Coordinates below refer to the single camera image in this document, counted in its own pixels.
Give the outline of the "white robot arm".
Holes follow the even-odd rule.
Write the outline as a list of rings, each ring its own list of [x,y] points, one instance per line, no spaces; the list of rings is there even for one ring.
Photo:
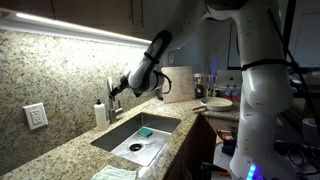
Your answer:
[[[180,0],[141,62],[121,77],[110,96],[126,88],[136,96],[160,88],[163,80],[155,66],[162,55],[184,46],[206,18],[232,19],[237,28],[242,87],[231,172],[240,180],[298,180],[293,165],[274,150],[277,115],[293,102],[277,0]]]

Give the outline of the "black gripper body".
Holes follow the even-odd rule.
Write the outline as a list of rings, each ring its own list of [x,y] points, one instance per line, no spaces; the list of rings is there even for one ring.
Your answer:
[[[124,89],[129,88],[129,82],[126,75],[123,75],[120,78],[120,84],[112,89],[109,93],[109,98],[114,99],[119,93],[121,93]]]

